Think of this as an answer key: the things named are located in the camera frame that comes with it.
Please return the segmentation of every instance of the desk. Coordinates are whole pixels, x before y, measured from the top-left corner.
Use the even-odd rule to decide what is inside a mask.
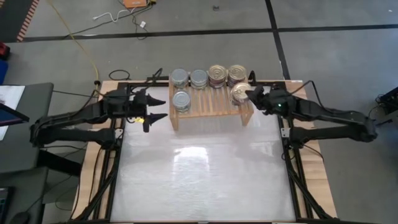
[[[260,82],[284,82],[284,81],[260,81]],[[108,91],[115,90],[118,87],[117,81],[105,81],[102,84],[101,88],[101,93],[105,94]],[[298,87],[302,85],[301,81],[285,81],[286,88],[288,91],[292,92],[296,90]],[[295,95],[301,97],[301,98],[306,98],[306,93],[304,89],[301,89],[298,91]],[[99,128],[108,128],[110,126],[110,121],[108,120],[107,122],[103,124],[97,124],[94,125],[94,129],[99,129]],[[295,121],[296,126],[301,126],[303,128],[313,128],[314,125],[311,122],[300,122],[300,121]],[[320,151],[319,143],[318,141],[310,141],[307,143],[310,147]],[[83,162],[83,167],[81,171],[81,182],[80,182],[80,196],[77,201],[76,205],[76,211],[74,213],[74,218],[79,216],[79,214],[84,210],[84,208],[88,205],[88,202],[90,201],[90,191],[91,188],[93,188],[93,194],[96,193],[98,189],[98,184],[100,181],[100,176],[101,176],[101,170],[103,168],[103,161],[104,161],[104,151],[98,152],[100,149],[100,146],[97,145],[97,143],[91,142],[88,144],[87,150],[86,150],[86,156],[85,160]],[[98,163],[97,166],[95,167],[95,161],[96,161],[96,156],[97,154],[99,155]],[[329,183],[328,179],[326,176],[325,172],[325,167],[323,165],[322,159],[312,153],[311,151],[308,151],[306,149],[300,150],[300,155],[302,157],[302,163],[303,163],[303,169],[304,169],[304,174],[305,174],[305,179],[307,181],[307,187],[309,191],[312,193],[312,195],[315,197],[317,202],[324,208],[324,210],[331,216],[335,217],[336,216],[336,211],[335,211],[335,206],[333,203],[333,199],[331,197],[331,192],[329,188]],[[114,156],[111,155],[109,162],[108,162],[108,171],[110,170],[110,167],[113,164],[113,158]],[[101,206],[100,206],[100,211],[99,211],[99,218],[104,218],[106,216],[106,207],[108,203],[108,195],[109,195],[109,188],[108,190],[104,193],[104,196],[101,201]],[[299,189],[297,189],[297,195],[299,199],[299,208],[301,212],[301,217],[307,217],[307,214],[305,213],[305,205],[303,202],[303,197],[302,194],[300,193]]]
[[[41,151],[39,148],[33,147],[29,141],[29,127],[42,116],[47,116],[49,112],[53,88],[52,83],[25,87],[16,111],[28,116],[29,122],[9,126],[4,139],[0,141],[0,173],[47,166],[72,175],[80,174],[81,165],[79,163]]]
[[[48,171],[46,167],[41,167],[0,175],[0,187],[14,188],[5,224],[10,223],[15,214],[26,211],[43,195]],[[42,202],[43,198],[39,199],[29,209],[30,219],[28,224],[40,224],[42,222]]]

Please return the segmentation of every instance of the white paper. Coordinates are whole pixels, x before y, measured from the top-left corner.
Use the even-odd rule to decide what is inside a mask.
[[[0,103],[16,109],[24,92],[25,86],[0,86]],[[4,139],[8,126],[0,127],[0,141]]]
[[[167,87],[149,88],[169,98]],[[169,102],[148,107],[168,113]],[[276,116],[126,123],[112,222],[294,220]]]

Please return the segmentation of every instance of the tin can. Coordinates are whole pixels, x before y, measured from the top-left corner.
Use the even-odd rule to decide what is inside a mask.
[[[174,108],[180,113],[185,113],[191,108],[191,96],[184,90],[178,90],[173,96]]]
[[[188,84],[188,72],[182,68],[175,69],[171,74],[172,83],[176,88],[184,88]]]
[[[207,86],[208,75],[203,70],[195,70],[191,73],[191,86],[194,89],[201,90]]]
[[[227,69],[221,65],[213,65],[209,68],[209,86],[213,88],[221,88],[224,86],[226,77],[228,76]]]
[[[246,69],[242,65],[232,65],[228,69],[228,86],[232,88],[235,84],[243,82],[246,77]]]
[[[251,90],[251,86],[247,83],[237,83],[231,90],[232,104],[239,106],[248,101],[246,90]]]

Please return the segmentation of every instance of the concrete floor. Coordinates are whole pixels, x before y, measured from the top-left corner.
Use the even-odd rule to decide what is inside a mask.
[[[123,9],[116,0],[58,1],[55,6],[72,31],[94,26],[108,18],[92,17]],[[212,5],[220,11],[212,10]],[[398,24],[396,1],[370,0],[278,0],[272,1],[279,27],[356,26]],[[270,28],[266,4],[253,0],[158,1],[153,10],[138,17],[149,32],[238,28]],[[134,32],[128,18],[85,34]],[[56,13],[41,1],[27,37],[66,35]],[[378,94],[398,86],[397,29],[281,33],[292,79],[314,80],[323,104],[342,110],[368,113]],[[282,70],[272,34],[190,35],[83,40],[96,62],[101,80],[115,69],[128,70],[133,79],[143,79],[159,67],[169,73],[177,67],[188,70],[219,63],[239,63],[255,70],[261,79],[282,79]],[[53,82],[56,90],[90,94],[94,71],[71,40],[9,44],[13,55],[6,77],[8,84]],[[311,88],[310,99],[315,100]],[[53,94],[50,114],[78,109],[85,98]],[[322,127],[325,123],[316,123]],[[349,140],[320,141],[331,192],[338,216],[358,222],[396,223],[398,206],[397,126],[378,129],[379,138],[369,144]],[[75,158],[82,160],[82,155]],[[62,179],[52,173],[49,182]],[[48,197],[51,202],[77,180]],[[70,208],[73,191],[63,207]],[[46,205],[43,223],[65,221],[68,212]]]

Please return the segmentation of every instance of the wooden rack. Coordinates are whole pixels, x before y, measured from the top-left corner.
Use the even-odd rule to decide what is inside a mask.
[[[179,119],[240,115],[242,125],[246,126],[253,114],[253,107],[250,101],[241,106],[232,104],[231,88],[226,85],[219,89],[206,86],[206,88],[202,90],[196,90],[191,86],[187,86],[184,90],[191,96],[191,108],[186,113],[180,113],[174,108],[172,101],[173,95],[177,89],[174,87],[171,80],[169,80],[170,120],[174,131],[178,130]]]

